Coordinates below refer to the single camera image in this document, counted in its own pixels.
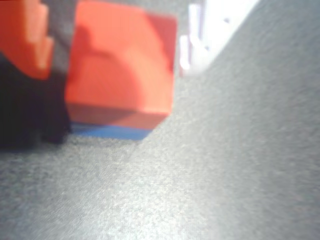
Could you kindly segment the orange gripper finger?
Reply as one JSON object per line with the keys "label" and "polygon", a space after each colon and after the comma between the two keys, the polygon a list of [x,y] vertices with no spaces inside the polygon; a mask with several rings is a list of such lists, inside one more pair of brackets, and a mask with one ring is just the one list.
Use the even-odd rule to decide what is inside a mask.
{"label": "orange gripper finger", "polygon": [[0,2],[0,53],[22,73],[39,80],[47,79],[52,69],[49,12],[40,0]]}

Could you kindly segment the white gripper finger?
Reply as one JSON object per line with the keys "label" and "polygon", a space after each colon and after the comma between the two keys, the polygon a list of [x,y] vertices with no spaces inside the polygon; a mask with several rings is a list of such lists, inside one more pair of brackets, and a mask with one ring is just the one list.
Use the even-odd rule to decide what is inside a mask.
{"label": "white gripper finger", "polygon": [[258,0],[199,0],[188,5],[188,32],[179,37],[179,72],[206,71],[226,47]]}

